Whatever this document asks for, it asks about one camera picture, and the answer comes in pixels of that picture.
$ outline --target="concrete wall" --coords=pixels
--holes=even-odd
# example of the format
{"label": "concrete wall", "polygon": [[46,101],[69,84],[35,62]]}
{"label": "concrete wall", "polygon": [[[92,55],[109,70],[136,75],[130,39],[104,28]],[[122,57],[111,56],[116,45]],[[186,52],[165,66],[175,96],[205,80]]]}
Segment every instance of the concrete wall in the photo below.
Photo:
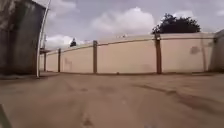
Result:
{"label": "concrete wall", "polygon": [[61,72],[93,73],[93,45],[61,51]]}
{"label": "concrete wall", "polygon": [[203,72],[209,70],[213,35],[161,35],[163,72]]}
{"label": "concrete wall", "polygon": [[46,70],[51,72],[58,72],[58,51],[47,53]]}
{"label": "concrete wall", "polygon": [[44,71],[44,54],[40,55],[40,70]]}
{"label": "concrete wall", "polygon": [[0,73],[35,74],[45,8],[31,0],[1,0],[0,5],[0,27],[10,31],[7,41],[0,40],[0,51],[5,50],[0,52],[0,61],[4,62]]}
{"label": "concrete wall", "polygon": [[[217,34],[161,34],[160,37],[157,41],[154,35],[107,39],[99,40],[97,47],[87,44],[64,49],[61,51],[61,72],[141,74],[159,73],[160,68],[163,73],[224,69],[224,31]],[[52,54],[47,54],[47,70],[57,72],[57,51]]]}
{"label": "concrete wall", "polygon": [[153,36],[99,41],[98,73],[154,73],[156,51]]}

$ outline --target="utility pole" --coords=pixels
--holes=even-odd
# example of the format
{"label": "utility pole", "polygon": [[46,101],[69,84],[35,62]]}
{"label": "utility pole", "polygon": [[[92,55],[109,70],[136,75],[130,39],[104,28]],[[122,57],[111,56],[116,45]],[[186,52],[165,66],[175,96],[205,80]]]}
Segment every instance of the utility pole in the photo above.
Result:
{"label": "utility pole", "polygon": [[46,7],[46,11],[45,11],[45,14],[44,14],[44,18],[43,18],[43,21],[42,21],[42,25],[41,25],[41,30],[40,30],[40,34],[39,34],[39,41],[38,41],[38,47],[37,47],[37,78],[40,77],[40,47],[41,47],[41,41],[43,39],[43,34],[44,34],[44,28],[45,28],[45,24],[46,24],[46,19],[47,19],[47,14],[48,14],[48,11],[49,11],[49,8],[50,8],[50,4],[51,4],[51,0],[49,0],[48,4],[47,4],[47,7]]}

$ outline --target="tree foliage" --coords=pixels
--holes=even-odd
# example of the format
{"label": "tree foliage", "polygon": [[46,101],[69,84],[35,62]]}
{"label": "tree foliage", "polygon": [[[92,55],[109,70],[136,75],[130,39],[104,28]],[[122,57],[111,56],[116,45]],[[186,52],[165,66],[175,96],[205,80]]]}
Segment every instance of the tree foliage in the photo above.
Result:
{"label": "tree foliage", "polygon": [[171,14],[165,14],[162,23],[153,28],[152,33],[196,33],[200,30],[200,25],[191,17],[178,18]]}
{"label": "tree foliage", "polygon": [[75,41],[75,38],[72,40],[71,44],[70,44],[70,47],[73,47],[73,46],[77,46],[77,43]]}

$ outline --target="sky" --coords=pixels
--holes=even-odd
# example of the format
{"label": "sky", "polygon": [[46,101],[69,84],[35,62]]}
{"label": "sky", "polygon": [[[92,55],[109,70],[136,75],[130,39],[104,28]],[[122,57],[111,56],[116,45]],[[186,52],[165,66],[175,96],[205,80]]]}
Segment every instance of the sky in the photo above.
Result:
{"label": "sky", "polygon": [[[48,0],[34,0],[46,6]],[[122,35],[150,34],[165,13],[192,17],[203,32],[224,29],[224,0],[52,0],[46,48]]]}

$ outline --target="building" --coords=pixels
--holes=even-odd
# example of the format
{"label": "building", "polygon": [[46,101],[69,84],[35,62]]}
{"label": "building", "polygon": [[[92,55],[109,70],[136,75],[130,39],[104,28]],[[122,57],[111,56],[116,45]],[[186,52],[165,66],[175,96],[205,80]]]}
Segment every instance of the building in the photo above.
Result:
{"label": "building", "polygon": [[0,73],[36,74],[45,10],[32,0],[0,1]]}

